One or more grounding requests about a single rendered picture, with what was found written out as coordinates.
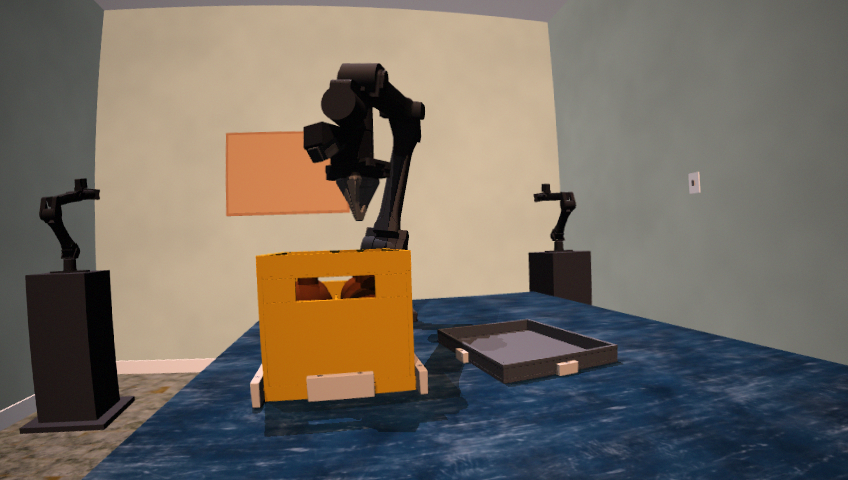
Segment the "orange divided crate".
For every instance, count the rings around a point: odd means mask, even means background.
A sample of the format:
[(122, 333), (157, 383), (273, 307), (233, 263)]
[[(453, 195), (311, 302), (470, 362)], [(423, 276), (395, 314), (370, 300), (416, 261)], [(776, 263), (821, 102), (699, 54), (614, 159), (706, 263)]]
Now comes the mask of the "orange divided crate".
[[(296, 301), (297, 278), (375, 275), (375, 297)], [(306, 377), (374, 372), (376, 393), (416, 390), (411, 250), (358, 249), (256, 256), (264, 397), (307, 398)], [(295, 281), (296, 278), (296, 281)]]

